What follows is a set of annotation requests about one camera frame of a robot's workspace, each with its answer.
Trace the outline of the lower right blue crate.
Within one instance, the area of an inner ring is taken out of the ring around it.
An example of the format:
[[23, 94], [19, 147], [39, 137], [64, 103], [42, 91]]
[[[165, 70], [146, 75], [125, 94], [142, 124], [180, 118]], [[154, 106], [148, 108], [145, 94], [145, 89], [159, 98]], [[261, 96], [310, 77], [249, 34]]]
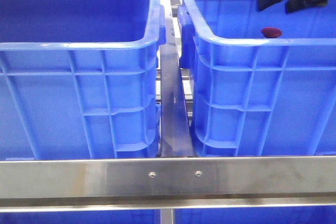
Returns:
[[178, 209], [175, 223], [335, 223], [335, 206]]

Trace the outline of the lower left blue crate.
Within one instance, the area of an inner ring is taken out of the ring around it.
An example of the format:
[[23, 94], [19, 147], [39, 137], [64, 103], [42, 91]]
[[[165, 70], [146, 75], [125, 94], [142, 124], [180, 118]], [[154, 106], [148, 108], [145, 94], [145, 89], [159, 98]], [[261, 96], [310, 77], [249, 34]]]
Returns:
[[158, 210], [1, 213], [1, 223], [160, 223]]

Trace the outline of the right blue plastic crate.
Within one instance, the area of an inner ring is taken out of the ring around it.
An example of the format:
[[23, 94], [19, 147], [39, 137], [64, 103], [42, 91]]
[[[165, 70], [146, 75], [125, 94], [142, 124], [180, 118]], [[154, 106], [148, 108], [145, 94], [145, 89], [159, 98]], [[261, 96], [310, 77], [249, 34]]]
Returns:
[[179, 23], [198, 156], [335, 154], [335, 0], [292, 14], [284, 3], [183, 0]]

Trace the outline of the blue plastic crate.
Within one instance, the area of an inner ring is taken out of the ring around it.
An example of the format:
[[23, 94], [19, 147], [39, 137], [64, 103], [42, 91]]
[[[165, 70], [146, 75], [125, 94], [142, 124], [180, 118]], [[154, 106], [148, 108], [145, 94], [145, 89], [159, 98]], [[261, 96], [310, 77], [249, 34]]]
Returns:
[[160, 0], [1, 0], [1, 160], [159, 150]]
[[335, 0], [292, 14], [284, 3], [183, 0], [179, 23], [198, 156], [335, 154]]

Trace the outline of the stainless steel front rail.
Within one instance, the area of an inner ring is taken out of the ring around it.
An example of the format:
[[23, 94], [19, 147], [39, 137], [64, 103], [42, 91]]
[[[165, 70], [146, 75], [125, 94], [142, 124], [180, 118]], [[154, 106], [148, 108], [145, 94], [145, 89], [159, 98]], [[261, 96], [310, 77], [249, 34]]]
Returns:
[[335, 157], [1, 162], [1, 212], [335, 204]]

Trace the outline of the red round button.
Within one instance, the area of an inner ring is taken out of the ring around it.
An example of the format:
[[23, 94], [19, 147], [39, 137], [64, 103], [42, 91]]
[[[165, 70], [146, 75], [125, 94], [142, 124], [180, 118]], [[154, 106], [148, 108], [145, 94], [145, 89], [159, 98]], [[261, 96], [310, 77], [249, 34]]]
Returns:
[[282, 31], [276, 27], [264, 27], [260, 32], [265, 38], [278, 38], [282, 35]]

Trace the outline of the steel centre divider bar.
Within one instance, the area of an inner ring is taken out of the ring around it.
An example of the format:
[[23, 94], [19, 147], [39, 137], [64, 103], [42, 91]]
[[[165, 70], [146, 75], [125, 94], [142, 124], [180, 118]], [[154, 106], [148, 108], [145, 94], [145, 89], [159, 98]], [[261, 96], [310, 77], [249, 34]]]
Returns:
[[166, 43], [160, 47], [161, 157], [192, 157], [194, 151], [175, 39], [172, 1], [161, 1], [166, 27]]

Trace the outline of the left blue plastic crate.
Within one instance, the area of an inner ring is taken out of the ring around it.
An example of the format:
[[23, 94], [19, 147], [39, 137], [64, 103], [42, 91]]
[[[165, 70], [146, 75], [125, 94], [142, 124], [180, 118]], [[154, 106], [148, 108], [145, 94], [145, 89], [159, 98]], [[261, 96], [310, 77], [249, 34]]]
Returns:
[[159, 150], [160, 0], [1, 0], [1, 160]]

